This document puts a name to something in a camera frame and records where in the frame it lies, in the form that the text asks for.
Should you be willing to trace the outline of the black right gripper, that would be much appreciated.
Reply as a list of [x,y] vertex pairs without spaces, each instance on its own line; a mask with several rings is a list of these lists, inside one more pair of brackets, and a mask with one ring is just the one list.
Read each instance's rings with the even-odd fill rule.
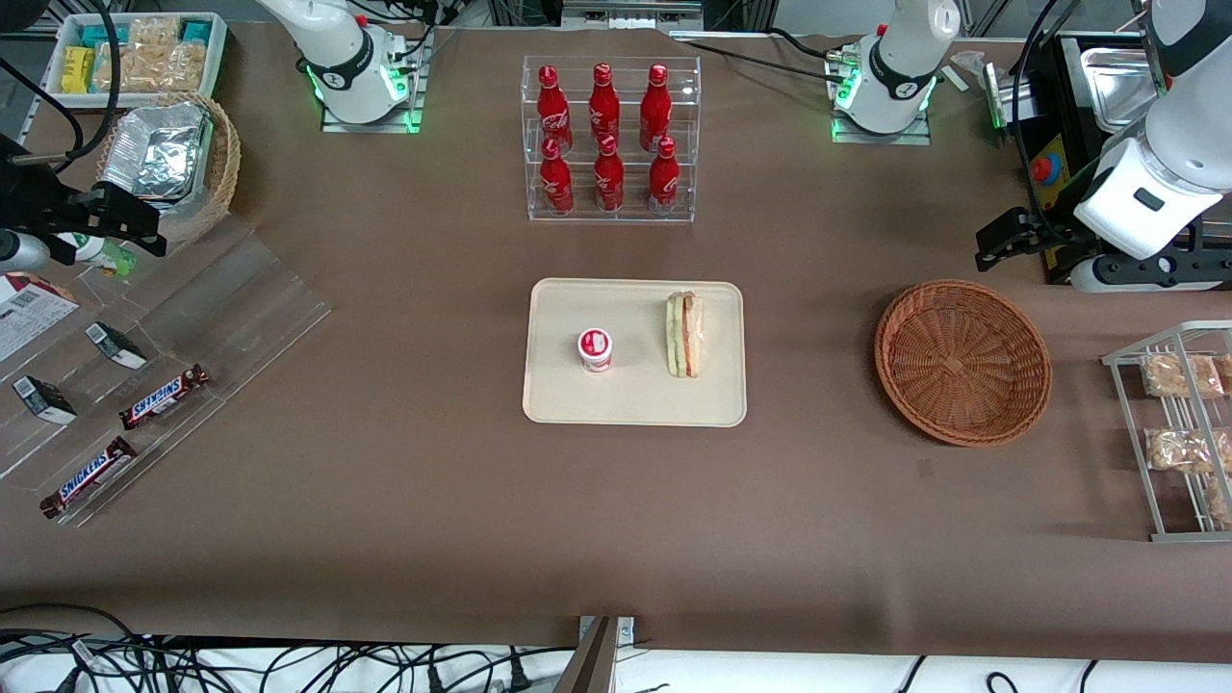
[[78,245],[62,234],[133,243],[153,256],[168,256],[156,208],[115,182],[96,182],[78,192],[46,164],[18,166],[14,157],[28,152],[1,136],[2,268],[44,268],[51,261],[74,265]]

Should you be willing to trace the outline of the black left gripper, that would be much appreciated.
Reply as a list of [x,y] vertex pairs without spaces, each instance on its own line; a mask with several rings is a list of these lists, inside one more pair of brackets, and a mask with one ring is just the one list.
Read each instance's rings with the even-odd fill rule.
[[987,273],[1005,259],[1032,253],[1032,231],[1046,285],[1068,285],[1071,273],[1096,256],[1096,236],[1076,217],[1031,217],[1026,208],[1014,207],[976,233],[977,271]]

